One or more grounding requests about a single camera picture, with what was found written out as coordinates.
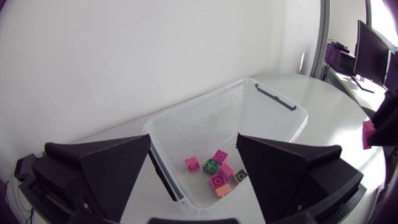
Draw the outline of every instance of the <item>plastic bin handle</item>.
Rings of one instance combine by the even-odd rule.
[[[268,93],[268,92],[266,92],[266,91],[260,89],[258,83],[256,83],[254,86],[256,87],[256,89],[257,89],[260,93],[262,93],[262,94],[268,96],[269,98],[275,100],[276,102],[280,103],[282,106],[286,107],[287,109],[289,109],[289,110],[291,110],[291,111],[297,109],[297,106],[290,106],[290,105],[288,105],[287,103],[285,103],[285,102],[283,102],[282,100],[280,100],[278,96],[272,96],[270,93]]]

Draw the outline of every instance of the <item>orange toy block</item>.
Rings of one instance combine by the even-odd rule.
[[[216,195],[217,198],[222,198],[226,194],[230,193],[231,191],[232,191],[232,189],[229,186],[229,184],[226,184],[226,185],[224,185],[222,187],[219,187],[216,190],[214,190],[214,194]]]

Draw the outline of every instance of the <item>black cable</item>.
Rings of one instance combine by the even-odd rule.
[[[21,202],[21,198],[19,197],[19,191],[20,191],[19,186],[20,186],[20,185],[21,185],[21,183],[18,181],[18,190],[17,190],[18,201],[19,201],[21,207],[22,207],[26,212],[31,212],[33,208],[31,208],[30,210],[28,210],[28,209],[26,209],[26,208],[23,206],[23,204],[22,204],[22,202]]]
[[[329,51],[328,56],[325,57],[325,62],[326,62],[326,69],[325,69],[325,73],[324,73],[324,77],[325,77],[324,81],[325,81],[325,82],[328,81],[328,72],[329,72],[329,69],[330,69],[330,66],[331,66],[330,63],[328,63],[327,61],[328,61],[328,59],[330,58],[330,56],[332,55],[332,53],[333,53],[333,52],[336,52],[336,50],[338,50],[337,47],[334,46],[333,44],[331,45],[331,47],[332,47],[332,49]]]
[[[26,220],[25,224],[27,224],[27,222],[30,220],[30,224],[32,224],[32,220],[33,220],[33,213],[35,212],[34,208],[32,208],[30,210],[30,217]]]
[[[8,207],[10,206],[10,202],[8,201],[8,194],[7,194],[7,188],[8,188],[8,183],[9,183],[10,181],[7,181],[6,182],[6,199],[7,199],[7,204],[8,204]]]
[[[19,211],[21,212],[21,215],[24,217],[24,220],[26,221],[26,218],[25,218],[25,215],[24,215],[24,212],[22,211],[22,209],[19,207],[19,205],[18,205],[18,201],[17,201],[17,198],[15,197],[15,191],[14,191],[14,184],[13,184],[13,181],[14,180],[14,177],[12,176],[11,177],[11,189],[12,189],[12,195],[14,196],[14,200],[15,200],[15,204],[17,205],[17,207],[18,207],[18,209],[19,209]]]

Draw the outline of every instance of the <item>white wall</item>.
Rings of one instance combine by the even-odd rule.
[[[365,0],[331,0],[328,38],[347,45],[354,53],[358,19],[366,23]]]
[[[73,142],[262,72],[310,72],[319,0],[7,1],[0,178]]]

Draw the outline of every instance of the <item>green toy block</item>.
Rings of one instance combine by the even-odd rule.
[[[218,170],[218,167],[220,166],[220,164],[218,162],[216,162],[213,159],[208,159],[207,162],[205,163],[205,165],[203,165],[203,171],[205,171],[208,174],[215,174]]]
[[[239,172],[237,172],[234,175],[234,180],[238,184],[238,183],[242,182],[242,180],[245,179],[247,176],[248,176],[248,173],[246,173],[243,169],[241,169],[241,170],[239,170]]]

